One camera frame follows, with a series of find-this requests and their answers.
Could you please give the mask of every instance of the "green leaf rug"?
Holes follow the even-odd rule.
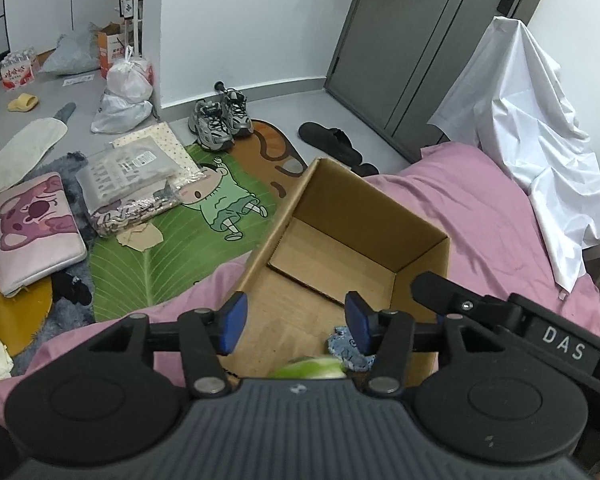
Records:
[[[90,257],[96,321],[174,298],[218,265],[252,250],[265,233],[277,202],[270,188],[245,173],[229,154],[207,153],[197,145],[187,151],[198,163],[214,164],[220,156],[235,182],[260,199],[267,217],[250,211],[236,224],[244,236],[227,241],[228,232],[213,230],[203,212],[179,205],[151,220],[164,241],[143,253],[120,245],[115,237],[99,238]]]

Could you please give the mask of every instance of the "cartoon boy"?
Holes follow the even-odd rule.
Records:
[[[240,218],[249,211],[266,218],[267,210],[258,205],[258,197],[238,186],[221,158],[216,157],[214,163],[200,164],[205,178],[180,190],[182,203],[200,211],[214,231],[229,231],[224,237],[228,242],[240,240],[243,234],[235,226]]]

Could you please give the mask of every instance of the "pink bed sheet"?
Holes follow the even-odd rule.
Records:
[[[423,159],[398,175],[369,177],[369,183],[447,232],[452,241],[449,279],[479,294],[506,299],[523,294],[600,336],[600,295],[588,275],[565,300],[554,283],[534,212],[525,193],[482,152],[447,142],[423,150]],[[246,255],[219,266],[189,290],[146,308],[152,322],[173,321],[184,311],[219,308],[244,269]],[[109,326],[97,323],[59,335],[36,353],[27,374]],[[184,386],[177,354],[159,353],[155,369]],[[0,381],[4,401],[22,377]]]

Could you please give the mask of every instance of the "floor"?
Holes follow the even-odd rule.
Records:
[[[100,74],[96,72],[93,81],[71,86],[63,87],[63,81],[64,78],[42,75],[35,82],[23,87],[21,92],[37,95],[40,99],[36,108],[24,114],[7,111],[9,101],[21,92],[6,91],[0,84],[0,148],[30,121],[52,117],[71,101],[75,102],[77,107],[68,120],[68,131],[52,151],[47,153],[43,162],[54,160],[67,152],[93,155],[104,150],[107,143],[117,137],[91,133],[91,120],[105,87],[105,80]],[[323,90],[250,102],[248,111],[252,118],[272,123],[284,132],[307,164],[318,156],[325,156],[323,152],[305,144],[298,137],[298,126],[306,121],[313,121],[328,128],[337,127],[344,130],[353,147],[362,153],[363,161],[375,165],[381,173],[396,173],[409,165],[373,130]],[[155,119],[149,117],[138,128],[154,122]],[[171,123],[171,127],[183,144],[191,144],[194,141],[186,119]]]

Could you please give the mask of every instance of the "sneaker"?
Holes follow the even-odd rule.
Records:
[[[200,146],[208,152],[225,152],[234,145],[218,103],[198,101],[189,117],[189,130],[198,136]]]
[[[253,124],[247,113],[247,98],[233,88],[225,90],[220,104],[226,127],[232,136],[241,139],[253,133]]]

